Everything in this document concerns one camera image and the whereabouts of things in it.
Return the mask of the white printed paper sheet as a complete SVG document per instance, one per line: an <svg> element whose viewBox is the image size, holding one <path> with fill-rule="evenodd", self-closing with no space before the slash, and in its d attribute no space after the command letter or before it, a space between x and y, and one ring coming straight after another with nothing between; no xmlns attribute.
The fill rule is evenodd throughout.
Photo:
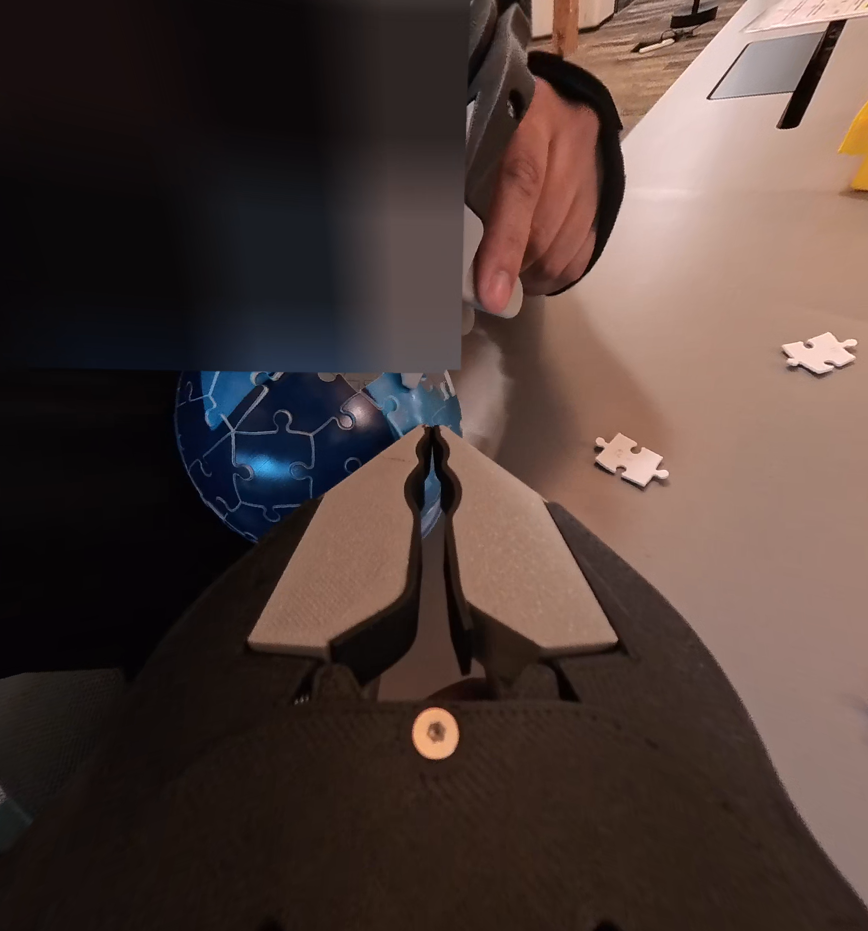
<svg viewBox="0 0 868 931"><path fill-rule="evenodd" d="M868 1L778 1L755 17L745 32L769 32L863 17L868 17Z"/></svg>

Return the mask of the person's black clothed torso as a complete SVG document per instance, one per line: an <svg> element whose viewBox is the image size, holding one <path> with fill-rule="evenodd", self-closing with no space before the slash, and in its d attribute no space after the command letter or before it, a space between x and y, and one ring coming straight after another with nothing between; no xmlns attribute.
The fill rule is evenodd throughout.
<svg viewBox="0 0 868 931"><path fill-rule="evenodd" d="M120 669L252 544L205 506L172 370L0 371L0 679Z"/></svg>

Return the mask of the person's left hand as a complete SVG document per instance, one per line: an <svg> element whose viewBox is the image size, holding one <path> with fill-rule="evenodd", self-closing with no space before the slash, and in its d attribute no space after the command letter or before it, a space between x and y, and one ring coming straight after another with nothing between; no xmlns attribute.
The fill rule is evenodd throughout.
<svg viewBox="0 0 868 931"><path fill-rule="evenodd" d="M590 108L534 79L476 254L476 293L487 313L507 310L516 283L526 296L550 296L586 272L597 239L600 128Z"/></svg>

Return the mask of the white backed blue puzzle piece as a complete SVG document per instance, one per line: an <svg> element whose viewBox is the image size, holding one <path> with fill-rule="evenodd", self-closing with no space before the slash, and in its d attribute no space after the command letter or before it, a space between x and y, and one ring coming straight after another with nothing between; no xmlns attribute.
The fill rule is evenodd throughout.
<svg viewBox="0 0 868 931"><path fill-rule="evenodd" d="M840 341L832 332L824 332L806 341L785 343L781 351L787 357L790 368L802 368L814 375L824 375L851 365L855 359L853 350L858 341Z"/></svg>
<svg viewBox="0 0 868 931"><path fill-rule="evenodd" d="M645 488L653 480L664 482L670 476L660 467L663 460L660 454L639 447L633 439L621 433L609 440L597 437L595 447L598 451L595 458L597 466L638 488Z"/></svg>

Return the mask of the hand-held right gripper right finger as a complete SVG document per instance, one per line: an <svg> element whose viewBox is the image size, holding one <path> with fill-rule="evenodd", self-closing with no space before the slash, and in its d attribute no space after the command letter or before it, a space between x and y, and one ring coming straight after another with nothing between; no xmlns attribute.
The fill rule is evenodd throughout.
<svg viewBox="0 0 868 931"><path fill-rule="evenodd" d="M547 501L450 429L436 429L443 574L456 659L489 676L617 644Z"/></svg>

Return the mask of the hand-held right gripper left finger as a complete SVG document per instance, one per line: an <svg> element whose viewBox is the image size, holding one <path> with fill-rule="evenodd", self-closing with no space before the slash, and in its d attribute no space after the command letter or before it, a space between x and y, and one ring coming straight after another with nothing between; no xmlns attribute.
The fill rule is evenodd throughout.
<svg viewBox="0 0 868 931"><path fill-rule="evenodd" d="M247 639L252 650L342 665L361 684L406 655L430 440L415 428L323 495Z"/></svg>

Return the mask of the blue puzzle ball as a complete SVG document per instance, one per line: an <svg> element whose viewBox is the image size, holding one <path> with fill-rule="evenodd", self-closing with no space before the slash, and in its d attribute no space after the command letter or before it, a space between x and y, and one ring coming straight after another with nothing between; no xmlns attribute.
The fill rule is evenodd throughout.
<svg viewBox="0 0 868 931"><path fill-rule="evenodd" d="M448 372L187 370L174 427L204 503L250 541L419 425L462 433Z"/></svg>

